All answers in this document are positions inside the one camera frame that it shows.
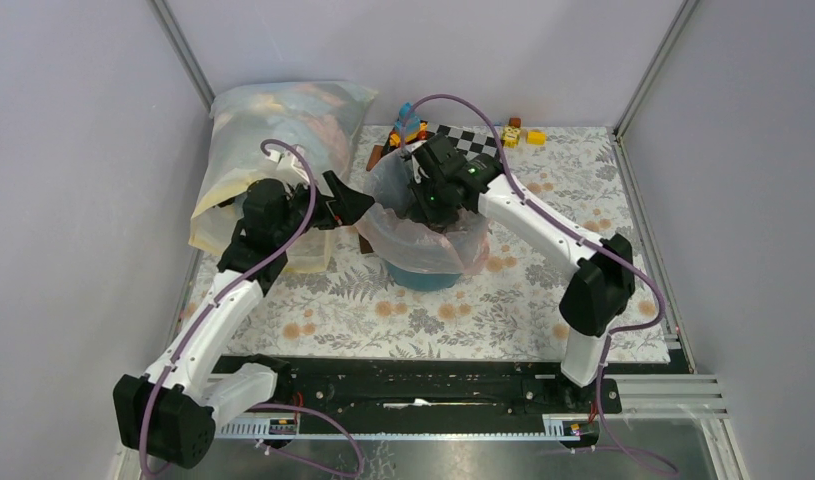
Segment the pink plastic trash bag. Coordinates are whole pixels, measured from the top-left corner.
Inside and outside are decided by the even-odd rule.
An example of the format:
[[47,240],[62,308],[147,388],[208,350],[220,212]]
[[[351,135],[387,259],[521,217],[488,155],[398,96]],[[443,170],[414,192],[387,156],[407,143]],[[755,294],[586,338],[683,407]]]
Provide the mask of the pink plastic trash bag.
[[356,224],[359,235],[381,259],[419,274],[473,274],[489,256],[489,220],[467,210],[443,232],[407,217],[415,201],[408,188],[412,165],[399,151],[380,158],[365,174],[362,192],[375,204]]

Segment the teal plastic trash bin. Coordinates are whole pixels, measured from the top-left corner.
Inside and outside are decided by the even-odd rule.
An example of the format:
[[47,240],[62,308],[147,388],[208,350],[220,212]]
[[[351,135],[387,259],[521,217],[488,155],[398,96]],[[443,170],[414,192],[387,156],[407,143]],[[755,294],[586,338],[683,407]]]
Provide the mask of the teal plastic trash bin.
[[441,291],[453,287],[462,277],[461,274],[418,273],[401,269],[388,261],[384,266],[395,284],[419,292]]

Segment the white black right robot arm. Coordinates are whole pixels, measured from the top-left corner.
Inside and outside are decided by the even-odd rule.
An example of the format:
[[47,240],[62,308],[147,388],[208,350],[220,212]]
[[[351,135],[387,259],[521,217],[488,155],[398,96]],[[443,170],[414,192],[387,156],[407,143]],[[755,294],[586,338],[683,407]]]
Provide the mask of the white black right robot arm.
[[629,240],[587,231],[527,195],[499,156],[467,158],[442,134],[400,153],[412,166],[412,219],[442,227],[461,213],[479,214],[500,223],[559,269],[566,283],[559,312],[570,332],[560,373],[547,396],[570,412],[596,410],[594,382],[607,331],[636,290]]

